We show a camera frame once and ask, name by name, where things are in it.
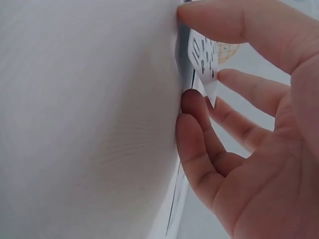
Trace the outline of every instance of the white fabric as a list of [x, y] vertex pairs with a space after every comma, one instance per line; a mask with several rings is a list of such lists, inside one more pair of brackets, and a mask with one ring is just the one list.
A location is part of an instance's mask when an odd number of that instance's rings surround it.
[[0, 238], [143, 239], [177, 154], [178, 0], [0, 1]]

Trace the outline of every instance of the paper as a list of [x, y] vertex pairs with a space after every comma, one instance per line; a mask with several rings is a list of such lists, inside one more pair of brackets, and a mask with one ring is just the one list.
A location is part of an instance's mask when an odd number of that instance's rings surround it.
[[191, 30], [188, 40], [188, 57], [198, 74], [212, 106], [215, 106], [217, 89], [217, 42]]

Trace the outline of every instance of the small card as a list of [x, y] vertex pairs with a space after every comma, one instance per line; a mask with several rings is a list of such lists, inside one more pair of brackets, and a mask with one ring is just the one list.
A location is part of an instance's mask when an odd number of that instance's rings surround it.
[[191, 29], [188, 40], [188, 57], [214, 107], [217, 90], [217, 42]]

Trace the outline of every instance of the hand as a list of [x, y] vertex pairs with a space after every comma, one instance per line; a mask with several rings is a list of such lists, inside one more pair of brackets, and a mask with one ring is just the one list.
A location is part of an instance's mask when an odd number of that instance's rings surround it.
[[[291, 87], [235, 70], [219, 80], [275, 117], [250, 122], [194, 90], [181, 100], [177, 147], [191, 187], [234, 239], [319, 238], [319, 22], [275, 0], [185, 4], [178, 16], [221, 42], [249, 42], [291, 75]], [[252, 155], [226, 152], [209, 116]]]

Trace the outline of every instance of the printed pattern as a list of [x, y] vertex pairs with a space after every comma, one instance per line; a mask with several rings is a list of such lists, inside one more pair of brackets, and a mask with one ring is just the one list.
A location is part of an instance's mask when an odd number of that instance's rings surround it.
[[218, 64], [222, 64], [237, 52], [239, 44], [227, 44], [218, 42]]

